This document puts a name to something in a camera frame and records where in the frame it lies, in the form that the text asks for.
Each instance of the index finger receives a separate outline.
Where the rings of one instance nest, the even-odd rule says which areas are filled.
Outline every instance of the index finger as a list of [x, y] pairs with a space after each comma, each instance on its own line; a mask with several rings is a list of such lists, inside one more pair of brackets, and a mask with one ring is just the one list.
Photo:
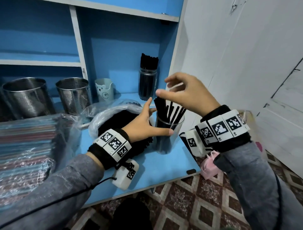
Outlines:
[[149, 114], [149, 107], [151, 105], [152, 102], [152, 97], [150, 97], [147, 102], [145, 102], [143, 109], [142, 109], [142, 113], [148, 113]]
[[177, 73], [174, 73], [173, 75], [170, 75], [169, 77], [165, 78], [164, 81], [166, 83], [171, 82], [171, 81], [180, 81], [180, 82], [186, 83], [187, 82], [186, 76], [187, 76], [186, 73], [177, 72]]

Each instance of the person's left hand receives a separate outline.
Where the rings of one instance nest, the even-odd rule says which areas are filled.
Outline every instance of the person's left hand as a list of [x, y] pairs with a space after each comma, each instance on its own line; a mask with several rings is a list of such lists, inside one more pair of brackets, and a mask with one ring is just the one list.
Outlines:
[[150, 97], [144, 104], [142, 112], [139, 114], [139, 116], [122, 128], [127, 133], [131, 143], [144, 140], [148, 137], [171, 136], [174, 134], [172, 129], [156, 128], [149, 125], [149, 117], [157, 110], [156, 108], [149, 108], [151, 102], [152, 98]]

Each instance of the gray fleece jacket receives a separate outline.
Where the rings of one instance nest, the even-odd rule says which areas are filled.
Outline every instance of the gray fleece jacket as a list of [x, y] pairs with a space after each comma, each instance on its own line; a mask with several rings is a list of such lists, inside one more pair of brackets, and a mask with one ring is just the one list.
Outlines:
[[[261, 159], [254, 143], [221, 153], [215, 165], [226, 172], [252, 229], [272, 230], [278, 216], [278, 187], [274, 172]], [[0, 214], [0, 225], [37, 208], [99, 182], [103, 171], [87, 155], [77, 155], [63, 170], [52, 174], [43, 184], [13, 208]], [[281, 230], [303, 229], [303, 207], [280, 180], [283, 207]], [[22, 218], [4, 229], [62, 229], [83, 206], [91, 192], [70, 198]]]

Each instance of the patterned floor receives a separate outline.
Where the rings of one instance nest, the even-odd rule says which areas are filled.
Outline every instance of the patterned floor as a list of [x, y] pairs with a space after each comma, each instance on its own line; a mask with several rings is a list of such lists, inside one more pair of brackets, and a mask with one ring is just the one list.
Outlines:
[[[275, 173], [287, 183], [303, 205], [303, 180], [269, 152], [266, 152], [266, 157]], [[146, 190], [128, 197], [136, 197], [146, 204], [155, 230], [208, 230], [228, 226], [239, 230], [251, 229], [224, 173], [219, 173], [210, 180], [196, 175], [158, 186], [154, 193]], [[108, 229], [115, 209], [126, 198], [81, 210], [67, 228]]]

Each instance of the pink bag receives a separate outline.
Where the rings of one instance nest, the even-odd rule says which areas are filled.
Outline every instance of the pink bag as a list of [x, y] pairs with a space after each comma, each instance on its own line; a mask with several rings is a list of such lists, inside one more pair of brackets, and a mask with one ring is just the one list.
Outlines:
[[208, 180], [209, 178], [212, 178], [213, 176], [217, 175], [221, 170], [218, 169], [217, 166], [214, 165], [213, 161], [220, 153], [216, 151], [211, 151], [210, 155], [206, 155], [207, 158], [201, 163], [200, 168], [201, 172], [200, 174], [204, 177], [204, 179]]

